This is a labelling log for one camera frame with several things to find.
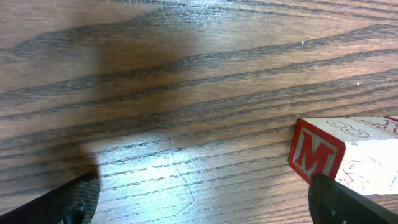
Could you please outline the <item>white patterned block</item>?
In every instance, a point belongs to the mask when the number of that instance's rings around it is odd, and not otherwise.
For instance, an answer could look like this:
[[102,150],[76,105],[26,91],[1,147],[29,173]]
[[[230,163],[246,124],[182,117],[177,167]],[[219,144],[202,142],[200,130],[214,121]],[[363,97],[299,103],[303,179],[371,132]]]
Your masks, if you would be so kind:
[[306,182],[321,173],[361,195],[397,193],[397,137],[363,117],[300,118],[287,159]]

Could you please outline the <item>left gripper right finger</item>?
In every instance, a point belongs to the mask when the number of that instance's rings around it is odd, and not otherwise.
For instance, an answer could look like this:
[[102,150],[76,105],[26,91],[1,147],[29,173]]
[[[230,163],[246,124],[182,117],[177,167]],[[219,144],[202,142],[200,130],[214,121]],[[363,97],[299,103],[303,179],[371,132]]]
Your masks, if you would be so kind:
[[397,214],[324,174],[313,174],[308,206],[314,224],[397,223]]

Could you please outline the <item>yellow block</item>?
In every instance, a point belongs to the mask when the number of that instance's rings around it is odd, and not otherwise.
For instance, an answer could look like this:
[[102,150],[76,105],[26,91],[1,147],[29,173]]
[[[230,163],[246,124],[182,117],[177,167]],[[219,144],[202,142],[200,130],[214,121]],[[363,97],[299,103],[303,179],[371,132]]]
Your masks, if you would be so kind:
[[383,117],[363,117],[360,122],[397,137],[397,121]]

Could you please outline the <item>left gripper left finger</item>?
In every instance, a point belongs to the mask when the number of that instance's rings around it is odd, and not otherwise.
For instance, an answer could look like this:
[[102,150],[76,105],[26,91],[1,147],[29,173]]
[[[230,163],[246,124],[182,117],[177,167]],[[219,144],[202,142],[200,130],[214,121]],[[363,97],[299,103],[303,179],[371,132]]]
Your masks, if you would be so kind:
[[90,224],[100,196],[100,181],[88,172],[1,215],[1,224]]

